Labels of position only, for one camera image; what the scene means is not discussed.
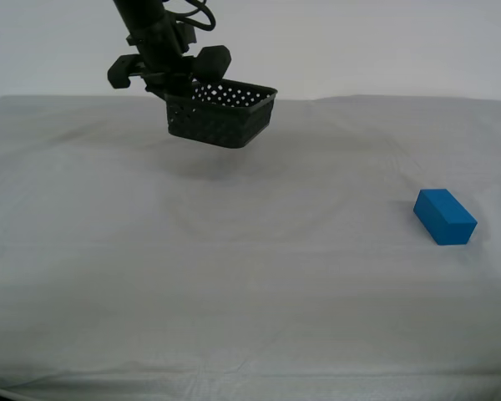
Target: black cable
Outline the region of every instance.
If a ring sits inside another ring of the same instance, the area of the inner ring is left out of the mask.
[[[202,5],[203,5],[203,6],[204,6],[204,5],[206,5],[206,2],[207,2],[207,1],[208,1],[208,0],[204,0],[204,1],[202,2]],[[175,14],[176,14],[176,15],[178,15],[179,17],[193,17],[194,15],[196,15],[196,14],[198,14],[198,13],[200,13],[200,9],[199,9],[199,8],[197,8],[197,9],[196,9],[196,10],[194,10],[194,11],[189,11],[188,13],[175,13]]]
[[[205,6],[206,0],[204,0],[202,3],[199,0],[185,0],[185,1],[197,8],[196,10],[191,12],[191,15],[203,12],[204,15],[210,21],[210,25],[207,25],[205,23],[200,23],[198,21],[195,21],[194,19],[188,18],[190,15],[187,14],[189,13],[181,13],[181,14],[173,13],[176,21],[180,21],[182,23],[188,23],[189,25],[194,26],[198,29],[202,29],[204,31],[213,31],[215,29],[215,25],[217,25],[217,22],[215,21],[214,14],[210,11],[209,8]]]

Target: white wall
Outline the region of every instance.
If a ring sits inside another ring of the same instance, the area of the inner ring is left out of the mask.
[[[178,0],[169,6],[180,7]],[[501,0],[209,0],[200,45],[225,44],[229,78],[283,98],[339,94],[501,99]],[[111,0],[0,0],[1,94],[117,94],[130,49]],[[120,94],[143,94],[134,84]]]

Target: blue block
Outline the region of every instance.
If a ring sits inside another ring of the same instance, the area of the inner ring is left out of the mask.
[[[438,245],[464,245],[477,221],[448,190],[421,190],[414,213]]]

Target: black basket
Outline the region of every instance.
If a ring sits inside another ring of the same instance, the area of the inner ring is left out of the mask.
[[[275,89],[227,79],[194,86],[190,98],[165,95],[170,134],[235,149],[269,125]]]

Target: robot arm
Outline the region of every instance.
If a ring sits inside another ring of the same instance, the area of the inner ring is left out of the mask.
[[[140,76],[147,91],[164,99],[167,93],[189,94],[194,79],[205,83],[223,79],[231,62],[225,46],[203,48],[196,58],[184,56],[190,43],[196,43],[195,28],[215,28],[215,17],[205,0],[185,1],[196,10],[172,13],[161,0],[114,0],[130,32],[127,41],[139,50],[139,54],[121,56],[109,70],[108,79],[115,89],[128,88],[129,77]],[[190,18],[199,12],[209,24]]]

